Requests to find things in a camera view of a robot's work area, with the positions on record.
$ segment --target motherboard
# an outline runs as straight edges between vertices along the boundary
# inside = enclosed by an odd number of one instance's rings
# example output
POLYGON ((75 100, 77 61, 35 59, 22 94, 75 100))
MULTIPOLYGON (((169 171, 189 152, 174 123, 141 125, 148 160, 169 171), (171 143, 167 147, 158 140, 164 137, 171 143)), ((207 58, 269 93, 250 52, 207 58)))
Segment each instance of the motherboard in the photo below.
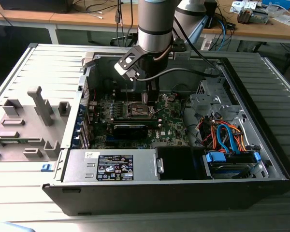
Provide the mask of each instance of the motherboard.
POLYGON ((181 100, 161 94, 155 106, 140 101, 97 101, 93 117, 92 149, 152 149, 188 146, 181 117, 181 100))

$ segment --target robotic arm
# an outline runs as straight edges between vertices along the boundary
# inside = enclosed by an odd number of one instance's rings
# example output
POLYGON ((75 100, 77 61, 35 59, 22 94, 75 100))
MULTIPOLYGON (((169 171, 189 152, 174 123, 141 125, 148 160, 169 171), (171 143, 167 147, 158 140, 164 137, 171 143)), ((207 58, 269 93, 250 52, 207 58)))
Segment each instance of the robotic arm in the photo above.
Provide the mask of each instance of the robotic arm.
MULTIPOLYGON (((178 2, 177 0, 139 0, 139 45, 133 47, 115 65, 115 69, 124 79, 136 80, 140 76, 139 70, 145 71, 146 79, 153 77, 166 69, 168 54, 171 51, 186 51, 182 39, 173 39, 174 15, 179 21, 187 22, 188 27, 192 28, 191 25, 195 26, 203 19, 206 8, 204 0, 182 0, 179 5, 178 2)), ((144 100, 148 105, 153 105, 159 96, 159 78, 147 81, 146 88, 144 100)))

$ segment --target green circuit board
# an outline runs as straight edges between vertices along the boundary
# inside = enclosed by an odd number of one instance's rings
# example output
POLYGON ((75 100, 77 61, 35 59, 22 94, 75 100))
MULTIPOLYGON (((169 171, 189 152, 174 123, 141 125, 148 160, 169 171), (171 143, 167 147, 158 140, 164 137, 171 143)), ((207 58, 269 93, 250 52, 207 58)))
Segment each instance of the green circuit board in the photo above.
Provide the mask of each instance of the green circuit board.
POLYGON ((139 102, 116 102, 111 99, 101 99, 98 103, 97 116, 100 120, 93 123, 95 140, 92 149, 152 149, 156 146, 188 146, 189 141, 184 131, 185 127, 181 119, 180 100, 168 101, 168 95, 160 98, 156 104, 155 112, 131 111, 131 106, 136 105, 141 109, 145 108, 139 102), (159 124, 158 129, 149 129, 148 135, 141 140, 125 140, 114 142, 112 132, 113 118, 129 122, 131 119, 144 118, 144 124, 159 124), (146 119, 156 119, 156 122, 148 122, 146 119))

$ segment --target blue cable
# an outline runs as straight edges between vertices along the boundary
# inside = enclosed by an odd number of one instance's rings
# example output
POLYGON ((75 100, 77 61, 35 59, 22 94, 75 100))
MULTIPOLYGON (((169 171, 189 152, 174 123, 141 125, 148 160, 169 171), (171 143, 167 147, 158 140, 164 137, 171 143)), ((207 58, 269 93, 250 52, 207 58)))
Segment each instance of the blue cable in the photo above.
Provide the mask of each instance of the blue cable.
POLYGON ((221 22, 220 20, 218 20, 218 22, 222 25, 222 28, 223 28, 223 38, 222 38, 222 42, 221 42, 221 45, 220 45, 220 48, 218 49, 218 51, 222 48, 223 44, 224 44, 224 39, 226 38, 226 28, 223 24, 223 22, 221 22))
POLYGON ((234 142, 233 140, 233 134, 232 134, 232 130, 231 128, 226 125, 226 124, 220 124, 217 128, 217 140, 218 140, 218 143, 229 153, 229 149, 227 148, 227 146, 224 145, 224 143, 221 141, 221 137, 220 137, 220 130, 222 127, 225 127, 227 128, 227 131, 229 133, 229 138, 230 138, 230 144, 231 144, 231 147, 232 147, 232 150, 236 153, 236 154, 239 154, 240 151, 237 149, 237 146, 236 146, 236 143, 234 142))

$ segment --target wooden tabletop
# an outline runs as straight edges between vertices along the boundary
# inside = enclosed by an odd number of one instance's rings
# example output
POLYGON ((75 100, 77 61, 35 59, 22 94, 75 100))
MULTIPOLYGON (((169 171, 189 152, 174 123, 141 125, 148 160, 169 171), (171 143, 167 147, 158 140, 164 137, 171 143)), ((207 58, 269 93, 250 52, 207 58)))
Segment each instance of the wooden tabletop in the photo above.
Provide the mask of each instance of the wooden tabletop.
MULTIPOLYGON (((277 39, 290 39, 290 26, 279 23, 272 18, 269 20, 268 24, 239 24, 237 23, 237 14, 230 13, 230 7, 232 0, 218 0, 219 8, 222 11, 223 16, 227 19, 228 22, 236 24, 236 29, 234 35, 237 36, 252 36, 252 37, 263 37, 263 38, 277 38, 277 39)), ((86 5, 103 3, 105 1, 101 0, 86 0, 86 5)), ((90 8, 92 11, 96 11, 108 6, 115 5, 115 0, 110 0, 106 4, 100 6, 94 6, 90 8)), ((80 2, 76 8, 80 11, 84 10, 84 3, 80 2)), ((17 22, 36 22, 36 23, 52 23, 52 24, 68 24, 68 25, 84 25, 84 26, 100 26, 100 27, 115 27, 115 12, 116 7, 103 10, 102 16, 103 19, 93 17, 87 13, 77 12, 72 9, 68 14, 56 14, 49 12, 34 12, 34 11, 6 11, 3 10, 0 6, 0 12, 7 18, 9 21, 17 22)), ((131 24, 131 12, 130 5, 122 5, 122 14, 123 14, 123 23, 124 27, 128 28, 131 24)), ((133 4, 133 27, 137 28, 138 24, 138 5, 133 4)), ((216 26, 211 29, 204 29, 203 33, 215 33, 220 34, 221 29, 216 26)))
MULTIPOLYGON (((237 22, 238 14, 230 12, 233 0, 218 0, 218 2, 222 15, 228 22, 236 24, 234 35, 290 39, 290 26, 280 23, 272 18, 269 19, 267 24, 241 24, 237 22)), ((212 29, 204 29, 203 33, 220 34, 221 29, 216 26, 212 29)))

